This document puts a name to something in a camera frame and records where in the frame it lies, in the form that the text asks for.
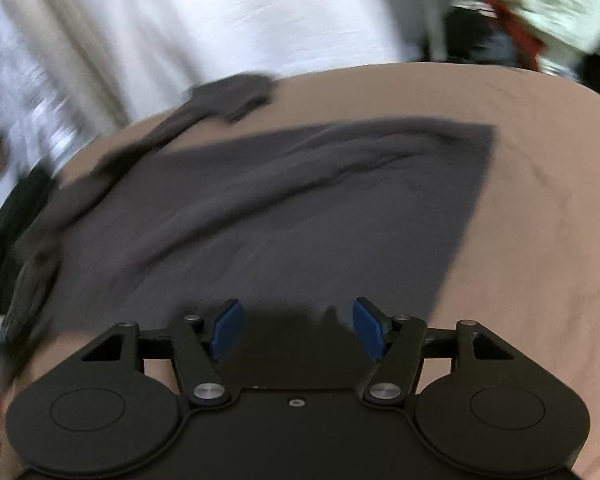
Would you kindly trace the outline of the dark grey knit sweater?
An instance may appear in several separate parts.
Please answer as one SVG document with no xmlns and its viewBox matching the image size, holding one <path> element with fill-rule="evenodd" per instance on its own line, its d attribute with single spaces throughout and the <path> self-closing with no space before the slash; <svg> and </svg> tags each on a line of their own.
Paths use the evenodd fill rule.
<svg viewBox="0 0 600 480">
<path fill-rule="evenodd" d="M 357 296 L 434 310 L 486 170 L 491 127 L 440 118 L 332 120 L 174 150 L 237 122 L 272 79 L 205 84 L 140 140 L 63 186 L 17 243 L 0 343 L 117 322 L 160 328 L 236 298 L 255 318 L 333 314 Z"/>
</svg>

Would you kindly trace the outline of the brown bed sheet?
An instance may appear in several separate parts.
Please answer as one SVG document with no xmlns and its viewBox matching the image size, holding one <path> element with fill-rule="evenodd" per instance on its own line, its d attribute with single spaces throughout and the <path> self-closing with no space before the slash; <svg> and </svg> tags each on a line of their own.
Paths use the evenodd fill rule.
<svg viewBox="0 0 600 480">
<path fill-rule="evenodd" d="M 0 479 L 600 479 L 600 96 L 495 66 L 262 76 L 274 84 L 268 104 L 237 122 L 198 122 L 172 148 L 332 120 L 494 131 L 434 310 L 391 315 L 365 297 L 428 325 L 413 393 L 363 399 L 376 367 L 353 327 L 364 296 L 347 320 L 255 318 L 237 299 L 242 332 L 215 365 L 232 393 L 222 406 L 181 393 L 169 326 L 212 318 L 229 299 L 160 328 L 50 332 L 0 343 Z M 147 136 L 195 89 L 90 145 L 60 188 Z"/>
</svg>

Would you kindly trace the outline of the white curtain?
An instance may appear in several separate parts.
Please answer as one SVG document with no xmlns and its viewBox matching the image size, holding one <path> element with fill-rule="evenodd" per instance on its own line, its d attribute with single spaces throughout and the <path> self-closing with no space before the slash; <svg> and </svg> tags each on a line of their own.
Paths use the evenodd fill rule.
<svg viewBox="0 0 600 480">
<path fill-rule="evenodd" d="M 416 0 L 0 0 L 97 132 L 168 110 L 196 84 L 413 61 Z"/>
</svg>

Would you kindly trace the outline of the red garment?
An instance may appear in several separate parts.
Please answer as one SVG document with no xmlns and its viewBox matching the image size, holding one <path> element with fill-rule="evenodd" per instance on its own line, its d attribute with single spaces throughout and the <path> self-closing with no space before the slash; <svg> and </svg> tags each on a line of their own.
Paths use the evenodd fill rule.
<svg viewBox="0 0 600 480">
<path fill-rule="evenodd" d="M 523 68 L 538 72 L 539 56 L 545 50 L 544 42 L 517 18 L 502 0 L 484 0 L 494 14 L 494 23 L 505 35 L 513 40 L 518 60 Z"/>
</svg>

